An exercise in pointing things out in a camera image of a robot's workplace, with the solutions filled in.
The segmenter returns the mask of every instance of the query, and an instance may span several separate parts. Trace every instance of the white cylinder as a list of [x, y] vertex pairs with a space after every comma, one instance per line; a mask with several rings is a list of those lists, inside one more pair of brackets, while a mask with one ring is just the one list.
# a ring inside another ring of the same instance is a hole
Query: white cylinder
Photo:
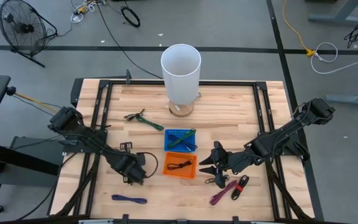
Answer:
[[161, 56], [162, 74], [169, 99], [178, 105], [189, 105], [198, 96], [201, 55], [192, 46], [176, 44]]

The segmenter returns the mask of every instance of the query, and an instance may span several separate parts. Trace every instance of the orange plastic tray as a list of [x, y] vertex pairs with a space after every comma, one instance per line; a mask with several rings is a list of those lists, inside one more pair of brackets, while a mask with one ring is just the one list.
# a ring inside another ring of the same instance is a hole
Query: orange plastic tray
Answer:
[[[168, 170], [168, 164], [181, 164], [191, 161], [191, 165], [185, 166], [181, 169]], [[165, 155], [165, 163], [163, 174], [172, 177], [181, 177], [187, 179], [194, 179], [196, 177], [197, 156], [189, 153], [167, 152]]]

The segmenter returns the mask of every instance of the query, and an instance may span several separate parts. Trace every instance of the wooden tabletop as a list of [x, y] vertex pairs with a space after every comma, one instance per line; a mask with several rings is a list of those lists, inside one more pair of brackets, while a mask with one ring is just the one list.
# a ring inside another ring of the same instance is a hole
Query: wooden tabletop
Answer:
[[[98, 79], [85, 79], [78, 100], [77, 110], [84, 116], [85, 125], [90, 125], [93, 105], [96, 99]], [[267, 82], [270, 105], [275, 127], [279, 128], [291, 120], [290, 110], [282, 82]], [[201, 97], [195, 101], [192, 114], [177, 118], [168, 111], [168, 98], [163, 85], [114, 85], [108, 113], [108, 139], [111, 147], [118, 148], [121, 142], [131, 141], [132, 152], [152, 152], [159, 161], [156, 174], [145, 179], [144, 185], [130, 186], [122, 182], [122, 176], [114, 172], [105, 158], [101, 158], [96, 182], [92, 218], [122, 218], [129, 214], [135, 219], [160, 220], [273, 220], [266, 168], [249, 166], [238, 175], [227, 172], [231, 180], [248, 175], [250, 181], [236, 201], [227, 193], [217, 205], [211, 206], [211, 196], [221, 189], [204, 181], [212, 178], [199, 172], [196, 178], [180, 179], [162, 174], [165, 152], [163, 150], [164, 131], [138, 121], [126, 121], [124, 116], [140, 112], [145, 108], [144, 117], [165, 129], [195, 128], [195, 154], [198, 160], [207, 158], [213, 148], [213, 141], [220, 141], [227, 151], [244, 150], [243, 145], [257, 136], [259, 131], [255, 110], [254, 94], [248, 86], [200, 86]], [[83, 154], [77, 154], [62, 168], [55, 192], [51, 214], [58, 212], [72, 196], [78, 186]], [[305, 211], [313, 217], [310, 195], [301, 161], [295, 156], [282, 156], [283, 171], [287, 189]], [[144, 169], [150, 174], [155, 167], [152, 157], [146, 155]], [[283, 217], [283, 203], [276, 188], [280, 214]], [[142, 197], [146, 205], [133, 202], [111, 200], [112, 194], [127, 197]], [[85, 210], [85, 200], [81, 211]]]

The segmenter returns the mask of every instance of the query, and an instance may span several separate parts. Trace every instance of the concrete floor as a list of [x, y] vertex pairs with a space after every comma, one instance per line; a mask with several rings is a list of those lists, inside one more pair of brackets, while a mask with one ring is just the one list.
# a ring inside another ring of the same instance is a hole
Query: concrete floor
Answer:
[[[50, 19], [63, 34], [70, 28], [69, 0], [31, 0], [41, 15]], [[335, 13], [345, 3], [323, 4], [288, 0], [287, 19], [298, 29], [309, 48], [332, 42], [346, 50], [343, 37], [352, 27], [308, 22], [307, 13]], [[248, 47], [276, 49], [275, 37], [265, 1], [258, 0], [144, 0], [129, 1], [142, 19], [139, 29], [123, 24], [124, 19], [108, 7], [102, 12], [117, 41], [123, 46], [158, 47], [186, 43], [195, 47]], [[114, 2], [119, 9], [122, 3]], [[297, 36], [285, 25], [283, 0], [273, 6], [285, 49], [301, 49]], [[358, 8], [353, 16], [358, 16]], [[0, 45], [7, 45], [0, 31]], [[115, 46], [98, 11], [85, 15], [65, 37], [52, 46]], [[128, 52], [141, 67], [161, 75], [162, 52]], [[282, 80], [284, 75], [276, 53], [202, 52], [201, 78], [205, 80]], [[332, 75], [318, 75], [305, 55], [287, 54], [288, 67], [299, 104], [325, 94], [358, 95], [358, 65]], [[56, 105], [69, 105], [70, 91], [77, 77], [123, 75], [129, 68], [134, 78], [152, 78], [133, 66], [119, 51], [46, 50], [35, 58], [42, 68], [20, 55], [0, 50], [0, 75], [12, 78], [19, 92]], [[316, 62], [320, 70], [333, 70], [358, 60], [358, 55], [340, 55], [332, 64]], [[324, 219], [358, 223], [358, 106], [333, 103], [334, 119], [325, 126], [305, 128], [308, 147]], [[9, 145], [14, 136], [47, 138], [53, 134], [46, 125], [50, 117], [15, 98], [5, 97], [0, 105], [0, 145]], [[13, 220], [41, 201], [49, 189], [4, 186], [0, 204], [6, 212], [0, 221]], [[31, 217], [43, 217], [48, 202]]]

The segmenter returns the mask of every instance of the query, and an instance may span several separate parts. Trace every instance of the black fan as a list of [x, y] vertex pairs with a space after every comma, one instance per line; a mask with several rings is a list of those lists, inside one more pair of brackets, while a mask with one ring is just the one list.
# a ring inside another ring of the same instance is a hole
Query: black fan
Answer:
[[[55, 29], [53, 34], [47, 35], [44, 21]], [[33, 56], [46, 48], [48, 39], [57, 36], [57, 30], [30, 4], [21, 0], [5, 0], [0, 5], [0, 29], [12, 52], [45, 67]]]

